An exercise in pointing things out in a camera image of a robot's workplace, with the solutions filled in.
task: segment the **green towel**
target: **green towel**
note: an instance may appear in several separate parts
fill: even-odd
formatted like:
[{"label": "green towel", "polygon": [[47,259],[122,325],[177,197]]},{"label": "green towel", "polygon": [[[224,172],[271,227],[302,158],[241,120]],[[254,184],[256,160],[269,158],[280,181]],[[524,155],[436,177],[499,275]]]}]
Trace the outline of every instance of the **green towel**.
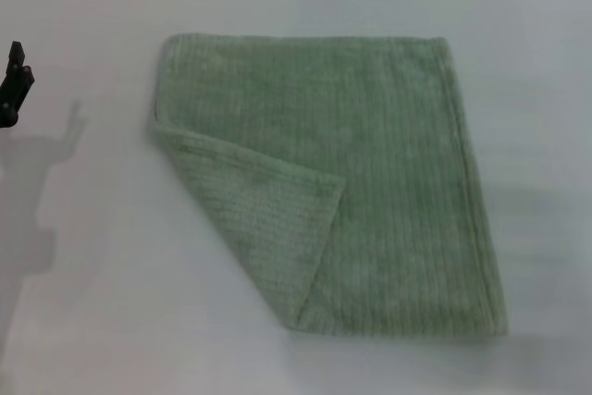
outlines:
[{"label": "green towel", "polygon": [[287,327],[506,332],[445,40],[176,36],[155,125]]}]

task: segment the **white surface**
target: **white surface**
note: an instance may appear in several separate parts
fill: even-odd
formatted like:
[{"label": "white surface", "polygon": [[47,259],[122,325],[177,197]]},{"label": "white surface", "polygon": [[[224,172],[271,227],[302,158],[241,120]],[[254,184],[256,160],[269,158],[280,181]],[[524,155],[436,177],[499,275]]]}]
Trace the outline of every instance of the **white surface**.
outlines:
[{"label": "white surface", "polygon": [[[0,8],[12,12],[4,51],[21,40],[37,79],[19,124],[0,131],[3,395],[589,393],[592,0]],[[146,128],[161,44],[187,31],[447,37],[511,335],[450,344],[281,327]]]}]

